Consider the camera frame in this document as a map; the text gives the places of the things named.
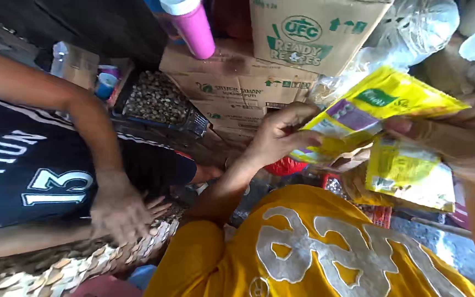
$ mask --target wooden surface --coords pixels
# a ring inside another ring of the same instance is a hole
[[[0,23],[39,48],[67,41],[155,69],[167,40],[143,0],[0,0]]]

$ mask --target pink tumbler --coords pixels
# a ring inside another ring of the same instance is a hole
[[[204,60],[214,54],[214,37],[201,0],[161,0],[161,6],[194,57]]]

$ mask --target white cap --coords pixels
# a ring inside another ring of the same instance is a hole
[[[164,11],[171,15],[183,15],[192,12],[201,0],[161,0]]]

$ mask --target black jersey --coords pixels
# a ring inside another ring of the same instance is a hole
[[[141,192],[184,185],[195,162],[170,147],[118,133],[124,169]],[[88,216],[96,194],[85,142],[70,121],[0,101],[0,225],[60,216]]]
[[[0,101],[0,225],[74,211],[95,192],[90,152],[69,121]]]

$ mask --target yellow shirt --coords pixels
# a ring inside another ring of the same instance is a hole
[[[230,242],[223,237],[209,221],[179,229],[144,297],[475,296],[417,241],[313,186],[274,191]]]

